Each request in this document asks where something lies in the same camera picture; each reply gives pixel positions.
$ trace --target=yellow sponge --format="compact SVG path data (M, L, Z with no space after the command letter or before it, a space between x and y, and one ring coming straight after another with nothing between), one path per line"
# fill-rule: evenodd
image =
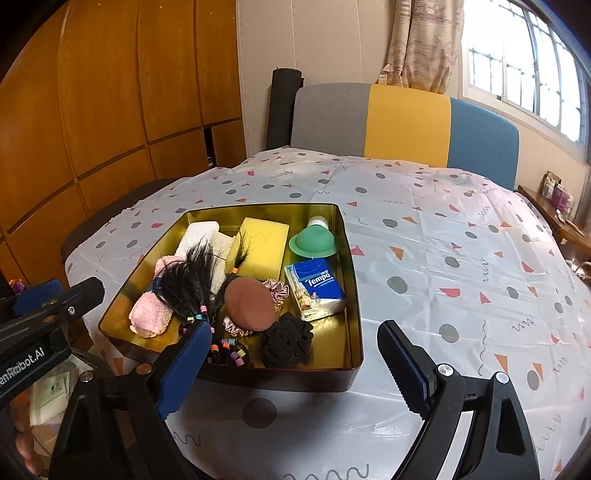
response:
M248 256L238 274L259 280L279 280L289 229L289 225L284 223L246 217L226 257L226 272L230 273L234 266L240 238L243 237Z

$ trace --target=metal tray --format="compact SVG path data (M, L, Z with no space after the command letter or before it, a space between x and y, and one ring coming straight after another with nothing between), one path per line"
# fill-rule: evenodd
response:
M314 215L324 216L335 234L337 254L327 260L335 277L345 291L345 311L312 322L314 339L308 358L295 368L264 368L260 355L261 334L243 337L252 366L248 368L204 364L199 378L232 385L270 390L339 392L353 383L363 361L361 316L355 283L355 270L342 215L336 205L327 203L267 203L195 210L183 215L138 263L99 322L99 329L126 357L141 362L153 362L162 350L178 341L179 321L173 317L167 330L151 339L142 338L129 329L129 312L140 295L146 291L154 275L156 260L173 255L188 225L215 220L220 231L236 235L245 217L260 218L290 226L288 240L299 233ZM304 259L285 249L283 265ZM291 296L278 313L296 312Z

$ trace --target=yellow cushion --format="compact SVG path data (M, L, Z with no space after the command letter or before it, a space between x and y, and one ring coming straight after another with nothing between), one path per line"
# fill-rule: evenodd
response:
M248 256L240 266L238 275L259 280L279 280L289 229L290 226L285 223L246 217L226 257L226 272L230 273L234 266L242 235Z
M372 85L364 156L447 166L449 97L404 87Z

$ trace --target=brown round sponge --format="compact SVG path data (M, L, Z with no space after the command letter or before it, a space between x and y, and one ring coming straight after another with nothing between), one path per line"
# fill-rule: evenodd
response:
M241 328L262 332L275 321L275 305L271 292L258 280L238 277L224 294L230 318Z

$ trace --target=black scrunchie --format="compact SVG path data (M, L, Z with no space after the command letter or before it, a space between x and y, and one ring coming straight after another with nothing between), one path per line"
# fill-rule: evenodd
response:
M284 313L262 336L262 363L267 368L293 367L310 350L313 326Z

